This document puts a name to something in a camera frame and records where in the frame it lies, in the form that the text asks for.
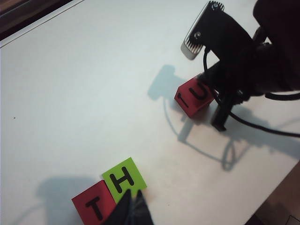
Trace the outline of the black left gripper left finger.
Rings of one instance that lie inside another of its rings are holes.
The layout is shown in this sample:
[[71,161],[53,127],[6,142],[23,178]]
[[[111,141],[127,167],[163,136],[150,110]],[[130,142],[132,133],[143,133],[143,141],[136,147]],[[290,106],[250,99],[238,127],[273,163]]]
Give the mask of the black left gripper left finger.
[[114,210],[105,220],[103,225],[126,225],[128,223],[129,211],[132,203],[131,190],[125,191]]

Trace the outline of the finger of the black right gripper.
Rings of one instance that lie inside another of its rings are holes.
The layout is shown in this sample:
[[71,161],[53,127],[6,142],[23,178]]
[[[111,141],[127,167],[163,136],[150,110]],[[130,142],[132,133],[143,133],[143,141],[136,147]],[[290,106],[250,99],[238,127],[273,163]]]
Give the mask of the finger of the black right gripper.
[[221,94],[221,96],[214,96],[217,108],[212,116],[211,124],[217,131],[226,131],[225,123],[234,105],[234,98],[235,95],[229,92]]
[[199,75],[199,82],[204,83],[206,86],[221,87],[222,62],[217,62],[210,68],[208,68],[207,63],[204,62],[203,67],[204,72]]

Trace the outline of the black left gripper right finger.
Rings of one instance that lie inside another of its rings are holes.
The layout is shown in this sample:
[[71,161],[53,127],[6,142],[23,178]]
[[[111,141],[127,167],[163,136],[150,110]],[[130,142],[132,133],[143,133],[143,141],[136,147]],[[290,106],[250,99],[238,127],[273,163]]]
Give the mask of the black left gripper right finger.
[[150,210],[143,197],[142,191],[138,190],[131,209],[132,225],[154,225]]

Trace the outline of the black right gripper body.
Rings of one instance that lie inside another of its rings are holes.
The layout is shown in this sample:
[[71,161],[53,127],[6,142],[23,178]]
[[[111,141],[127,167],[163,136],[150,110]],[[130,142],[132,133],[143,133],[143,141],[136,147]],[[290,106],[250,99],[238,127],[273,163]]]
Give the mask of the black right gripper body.
[[242,66],[242,54],[253,43],[248,33],[228,14],[223,11],[203,11],[199,15],[199,45],[205,46],[203,62],[207,54],[212,51],[222,62],[221,87],[206,86],[199,82],[203,96],[200,99],[212,100],[214,90],[243,93],[238,100],[249,100],[251,96],[261,96],[262,93],[251,90],[243,84],[243,78],[237,74],[237,69]]

